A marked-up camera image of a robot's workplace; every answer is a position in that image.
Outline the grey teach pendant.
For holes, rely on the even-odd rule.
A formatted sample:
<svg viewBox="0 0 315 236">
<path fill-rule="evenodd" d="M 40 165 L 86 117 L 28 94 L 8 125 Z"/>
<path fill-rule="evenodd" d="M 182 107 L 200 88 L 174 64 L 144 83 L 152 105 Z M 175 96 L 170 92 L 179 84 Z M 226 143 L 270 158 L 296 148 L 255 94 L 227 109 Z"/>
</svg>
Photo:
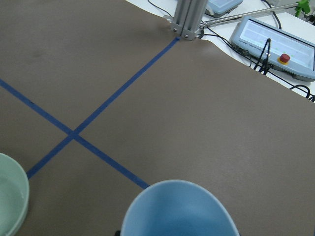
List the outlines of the grey teach pendant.
<svg viewBox="0 0 315 236">
<path fill-rule="evenodd" d="M 235 29 L 231 43 L 275 70 L 306 82 L 315 80 L 315 45 L 253 17 L 245 17 Z"/>
<path fill-rule="evenodd" d="M 219 18 L 237 8 L 243 0 L 208 0 L 205 14 Z"/>
</svg>

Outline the green ceramic bowl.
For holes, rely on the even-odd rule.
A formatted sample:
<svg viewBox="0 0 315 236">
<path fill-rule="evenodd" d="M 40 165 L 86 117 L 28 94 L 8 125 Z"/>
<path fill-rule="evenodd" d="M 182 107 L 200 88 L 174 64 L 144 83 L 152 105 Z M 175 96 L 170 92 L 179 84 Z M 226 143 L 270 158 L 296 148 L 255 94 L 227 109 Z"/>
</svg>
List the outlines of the green ceramic bowl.
<svg viewBox="0 0 315 236">
<path fill-rule="evenodd" d="M 0 155 L 0 234 L 15 235 L 29 208 L 30 185 L 22 166 L 8 155 Z"/>
</svg>

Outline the light blue plastic cup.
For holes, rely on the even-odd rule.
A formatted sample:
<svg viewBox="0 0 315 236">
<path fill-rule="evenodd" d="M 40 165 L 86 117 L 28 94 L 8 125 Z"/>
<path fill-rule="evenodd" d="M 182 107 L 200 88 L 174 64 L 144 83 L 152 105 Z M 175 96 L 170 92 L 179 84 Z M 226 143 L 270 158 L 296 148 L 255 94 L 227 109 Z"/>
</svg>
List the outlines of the light blue plastic cup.
<svg viewBox="0 0 315 236">
<path fill-rule="evenodd" d="M 143 190 L 129 206 L 122 236 L 237 236 L 222 203 L 185 180 L 165 180 Z"/>
</svg>

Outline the aluminium frame post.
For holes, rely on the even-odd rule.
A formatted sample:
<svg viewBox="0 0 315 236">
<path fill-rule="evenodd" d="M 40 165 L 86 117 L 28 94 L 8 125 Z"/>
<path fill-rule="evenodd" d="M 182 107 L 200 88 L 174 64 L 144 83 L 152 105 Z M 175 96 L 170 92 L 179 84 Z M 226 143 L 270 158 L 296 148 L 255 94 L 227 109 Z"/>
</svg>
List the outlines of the aluminium frame post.
<svg viewBox="0 0 315 236">
<path fill-rule="evenodd" d="M 173 17 L 164 15 L 171 30 L 186 40 L 194 40 L 200 32 L 207 0 L 179 0 Z"/>
</svg>

